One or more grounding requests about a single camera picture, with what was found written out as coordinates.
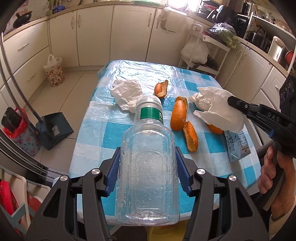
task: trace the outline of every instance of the clear plastic bottle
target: clear plastic bottle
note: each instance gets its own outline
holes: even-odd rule
[[[158,97],[142,96],[135,122],[122,138],[116,220],[130,225],[169,225],[180,219],[175,141],[163,125]]]

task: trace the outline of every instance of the white knit sleeve cuff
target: white knit sleeve cuff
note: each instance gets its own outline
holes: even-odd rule
[[[296,206],[296,196],[295,196],[295,201],[294,201],[293,207],[290,209],[290,211],[286,215],[284,215],[283,217],[281,217],[280,219],[278,219],[276,221],[273,221],[270,216],[270,218],[269,218],[269,232],[268,232],[269,238],[272,238],[281,229],[281,227],[284,225],[284,223],[287,221],[288,217],[292,213],[295,206]]]

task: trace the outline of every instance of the silver screw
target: silver screw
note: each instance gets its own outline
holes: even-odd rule
[[[68,180],[68,176],[63,175],[59,178],[62,182],[67,181]]]
[[[204,174],[205,174],[205,170],[202,169],[202,168],[197,169],[196,172],[197,172],[199,175],[204,175]]]
[[[95,169],[93,169],[92,171],[91,171],[91,173],[92,174],[94,174],[94,175],[97,175],[97,174],[99,174],[101,171],[100,171],[100,169],[98,169],[98,168],[95,168]]]
[[[235,176],[235,175],[230,175],[229,176],[229,180],[231,180],[231,181],[236,181],[237,180],[237,177]]]

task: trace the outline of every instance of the clear bottle cap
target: clear bottle cap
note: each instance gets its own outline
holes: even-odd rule
[[[157,105],[159,105],[161,107],[161,111],[163,110],[163,107],[161,105],[160,99],[157,96],[155,96],[155,95],[143,95],[143,96],[141,96],[138,99],[135,108],[137,108],[137,106],[139,106],[139,105],[141,105],[143,103],[154,103],[154,104],[157,104]]]

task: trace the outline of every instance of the white tissue paper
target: white tissue paper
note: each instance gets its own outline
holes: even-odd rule
[[[202,111],[208,111],[211,107],[211,102],[202,96],[201,93],[195,93],[193,96],[189,96],[189,101],[195,103],[196,107]]]
[[[136,80],[115,80],[111,95],[122,110],[129,110],[135,113],[137,100],[143,95],[143,91]]]
[[[229,106],[227,99],[233,96],[230,92],[216,87],[197,88],[203,98],[211,103],[208,111],[194,111],[194,115],[205,123],[212,124],[224,131],[238,133],[244,127],[243,114]]]

